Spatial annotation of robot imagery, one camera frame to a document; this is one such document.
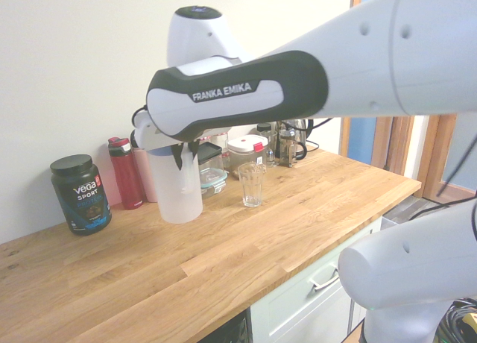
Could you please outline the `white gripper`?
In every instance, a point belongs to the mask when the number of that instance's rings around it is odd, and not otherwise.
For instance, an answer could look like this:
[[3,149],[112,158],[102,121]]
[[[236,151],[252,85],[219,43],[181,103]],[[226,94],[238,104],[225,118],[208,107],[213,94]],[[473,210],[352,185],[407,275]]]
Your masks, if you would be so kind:
[[[183,167],[182,152],[184,143],[175,144],[175,140],[166,136],[151,121],[149,116],[136,116],[134,119],[135,134],[134,138],[137,145],[143,150],[156,150],[172,145],[171,152],[178,170]],[[200,141],[188,142],[187,146],[192,153],[192,159],[196,158]]]

